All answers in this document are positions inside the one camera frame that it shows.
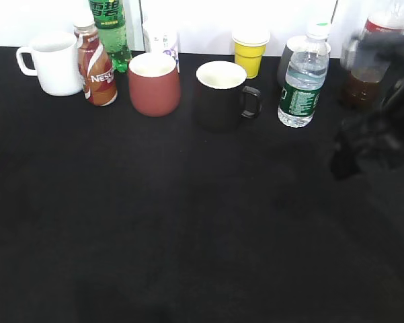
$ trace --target red mug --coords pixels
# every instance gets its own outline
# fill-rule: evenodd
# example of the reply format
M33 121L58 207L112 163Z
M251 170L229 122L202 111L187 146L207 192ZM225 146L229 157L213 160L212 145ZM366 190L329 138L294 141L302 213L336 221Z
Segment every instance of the red mug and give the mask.
M145 116L165 116L181 100L176 61L171 56L147 52L128 64L128 87L133 106Z

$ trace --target white wall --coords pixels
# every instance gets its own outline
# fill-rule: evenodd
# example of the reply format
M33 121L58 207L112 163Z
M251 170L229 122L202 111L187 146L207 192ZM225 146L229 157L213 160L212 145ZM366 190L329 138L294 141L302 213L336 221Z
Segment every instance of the white wall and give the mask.
M88 0L0 0L0 46L26 46L41 32L73 32L73 14L88 7ZM143 50L138 0L124 0L128 42L132 49Z
M130 47L143 50L139 0L123 0ZM340 57L341 43L359 30L378 0L339 0L329 43ZM144 18L161 14L177 24L181 52L231 54L231 31L251 20L266 25L272 39L266 55L280 56L291 36L304 34L307 20L329 20L335 0L141 0ZM71 32L72 15L88 0L3 0L0 46L24 46L40 32Z
M344 39L362 29L375 1L339 0L329 38L332 57L340 57ZM334 5L335 0L142 0L145 19L159 12L174 18L181 52L231 54L234 26L254 20L271 31L268 56L280 56L290 37L304 34L308 19L330 20Z

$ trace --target green bottle label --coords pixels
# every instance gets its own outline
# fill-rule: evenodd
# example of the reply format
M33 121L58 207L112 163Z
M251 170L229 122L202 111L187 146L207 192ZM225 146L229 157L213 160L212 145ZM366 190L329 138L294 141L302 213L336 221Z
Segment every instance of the green bottle label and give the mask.
M99 29L114 29L126 24L121 0L89 0L89 6Z
M311 116L317 106L320 91L321 88L312 91L296 89L286 82L282 90L280 108L292 116Z

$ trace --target water bottle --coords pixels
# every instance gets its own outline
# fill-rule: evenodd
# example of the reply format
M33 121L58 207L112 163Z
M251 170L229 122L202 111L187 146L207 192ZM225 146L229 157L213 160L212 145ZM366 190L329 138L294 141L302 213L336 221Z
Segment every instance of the water bottle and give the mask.
M127 71L132 58L127 45L126 16L122 0L89 0L100 40L108 52L114 69Z
M291 56L278 107L283 124L301 128L310 123L329 66L326 39L330 23L311 23L301 47Z

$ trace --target green soda bottle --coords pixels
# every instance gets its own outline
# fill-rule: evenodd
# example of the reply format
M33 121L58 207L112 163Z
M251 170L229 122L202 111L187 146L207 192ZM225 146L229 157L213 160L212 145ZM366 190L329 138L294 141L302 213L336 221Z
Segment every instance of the green soda bottle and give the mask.
M126 72L132 58L127 45L126 17L122 0L89 0L100 40L114 69Z

